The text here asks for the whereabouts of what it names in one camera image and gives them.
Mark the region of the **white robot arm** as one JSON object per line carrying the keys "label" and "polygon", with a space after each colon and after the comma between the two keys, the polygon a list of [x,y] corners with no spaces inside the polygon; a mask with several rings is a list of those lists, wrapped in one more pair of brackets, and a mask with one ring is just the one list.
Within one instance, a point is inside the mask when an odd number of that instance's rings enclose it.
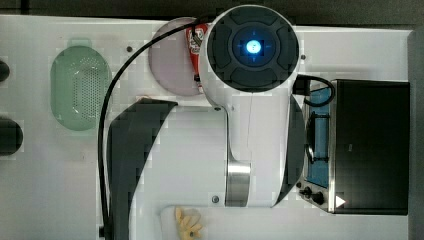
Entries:
{"label": "white robot arm", "polygon": [[143,99],[118,115],[107,140],[110,240],[159,240],[159,216],[170,206],[272,207],[287,175],[290,119],[299,40],[291,23],[259,5],[220,14],[199,52],[205,97],[224,133],[194,140],[182,158],[156,159],[152,149],[176,114],[174,101]]}

